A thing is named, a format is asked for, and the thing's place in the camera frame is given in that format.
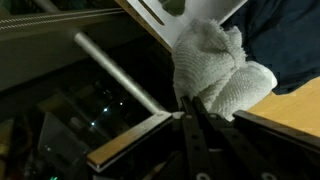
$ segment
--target silver rod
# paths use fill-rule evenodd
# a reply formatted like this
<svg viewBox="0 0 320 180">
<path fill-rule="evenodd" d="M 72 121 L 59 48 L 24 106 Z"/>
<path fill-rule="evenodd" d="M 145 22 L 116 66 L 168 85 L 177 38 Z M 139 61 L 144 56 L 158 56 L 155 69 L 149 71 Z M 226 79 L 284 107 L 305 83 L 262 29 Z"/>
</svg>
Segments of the silver rod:
<svg viewBox="0 0 320 180">
<path fill-rule="evenodd" d="M 59 12 L 60 10 L 49 0 L 34 0 L 34 2 L 47 12 Z M 148 111 L 155 114 L 164 108 L 152 98 L 140 85 L 124 72 L 101 48 L 95 44 L 86 34 L 76 30 L 74 41 L 82 47 L 102 68 L 115 78 L 131 95 L 136 98 Z"/>
</svg>

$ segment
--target wooden edge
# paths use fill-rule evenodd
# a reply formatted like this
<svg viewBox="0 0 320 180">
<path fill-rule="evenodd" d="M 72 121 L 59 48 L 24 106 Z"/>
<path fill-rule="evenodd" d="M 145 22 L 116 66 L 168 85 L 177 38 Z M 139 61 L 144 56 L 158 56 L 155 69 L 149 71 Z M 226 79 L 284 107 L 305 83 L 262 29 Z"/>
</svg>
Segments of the wooden edge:
<svg viewBox="0 0 320 180">
<path fill-rule="evenodd" d="M 320 137 L 320 77 L 296 91 L 270 93 L 248 112 Z"/>
<path fill-rule="evenodd" d="M 139 15 L 139 13 L 126 1 L 115 0 L 130 16 L 136 20 L 144 29 L 146 29 L 160 44 L 162 44 L 170 53 L 172 48 L 153 30 L 153 28 Z"/>
<path fill-rule="evenodd" d="M 171 116 L 172 115 L 168 112 L 160 111 L 149 117 L 140 124 L 134 126 L 130 130 L 88 154 L 87 159 L 89 163 L 94 165 L 97 169 L 103 168 L 102 166 L 104 166 L 107 161 L 122 152 L 124 149 L 128 148 L 133 142 L 139 140 L 146 133 L 164 123 Z"/>
</svg>

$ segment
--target wooden surface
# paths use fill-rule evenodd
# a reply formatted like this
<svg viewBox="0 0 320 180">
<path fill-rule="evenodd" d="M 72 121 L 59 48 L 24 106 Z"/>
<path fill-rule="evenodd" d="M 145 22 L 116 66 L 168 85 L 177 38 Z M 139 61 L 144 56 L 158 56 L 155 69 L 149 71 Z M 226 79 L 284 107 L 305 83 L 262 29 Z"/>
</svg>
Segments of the wooden surface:
<svg viewBox="0 0 320 180">
<path fill-rule="evenodd" d="M 320 77 L 287 95 L 270 93 L 249 112 L 320 137 Z"/>
</svg>

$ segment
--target metal bar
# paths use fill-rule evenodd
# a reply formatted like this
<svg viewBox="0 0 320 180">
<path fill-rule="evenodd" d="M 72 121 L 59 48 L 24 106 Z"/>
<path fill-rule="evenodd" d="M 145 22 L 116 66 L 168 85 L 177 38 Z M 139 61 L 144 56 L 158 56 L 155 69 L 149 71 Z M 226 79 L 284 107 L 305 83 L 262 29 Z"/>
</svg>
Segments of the metal bar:
<svg viewBox="0 0 320 180">
<path fill-rule="evenodd" d="M 200 129 L 194 107 L 188 97 L 181 98 L 186 114 L 182 118 L 182 128 L 186 144 L 186 155 L 190 180 L 213 180 L 212 166 L 204 134 Z"/>
<path fill-rule="evenodd" d="M 34 0 L 34 2 L 47 12 L 60 10 L 49 0 Z M 102 68 L 115 78 L 133 97 L 135 97 L 147 110 L 155 114 L 164 108 L 144 91 L 128 74 L 126 74 L 100 47 L 80 30 L 75 31 L 74 41 L 83 48 Z"/>
<path fill-rule="evenodd" d="M 193 104 L 196 111 L 199 113 L 198 115 L 205 119 L 206 123 L 208 122 L 210 124 L 210 127 L 214 132 L 217 132 L 221 128 L 228 128 L 232 126 L 229 121 L 223 119 L 218 114 L 209 114 L 199 97 L 195 97 L 193 99 Z"/>
<path fill-rule="evenodd" d="M 251 178 L 261 180 L 282 179 L 241 132 L 234 128 L 221 129 L 220 132 L 230 145 L 231 150 L 245 165 L 252 176 Z"/>
</svg>

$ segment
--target wooden board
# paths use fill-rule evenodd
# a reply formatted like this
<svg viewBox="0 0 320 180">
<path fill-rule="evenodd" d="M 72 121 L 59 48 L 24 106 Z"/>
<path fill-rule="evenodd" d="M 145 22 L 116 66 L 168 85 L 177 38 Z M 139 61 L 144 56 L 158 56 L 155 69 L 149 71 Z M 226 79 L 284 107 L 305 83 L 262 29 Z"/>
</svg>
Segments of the wooden board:
<svg viewBox="0 0 320 180">
<path fill-rule="evenodd" d="M 320 137 L 320 77 L 287 95 L 270 93 L 249 112 Z"/>
<path fill-rule="evenodd" d="M 95 171 L 102 172 L 108 166 L 107 162 L 110 163 L 112 158 L 114 158 L 116 155 L 119 155 L 130 146 L 133 146 L 134 143 L 141 140 L 144 135 L 165 123 L 171 116 L 172 114 L 168 112 L 160 111 L 142 121 L 130 130 L 124 132 L 118 137 L 112 139 L 110 142 L 88 154 L 88 165 L 91 166 Z"/>
</svg>

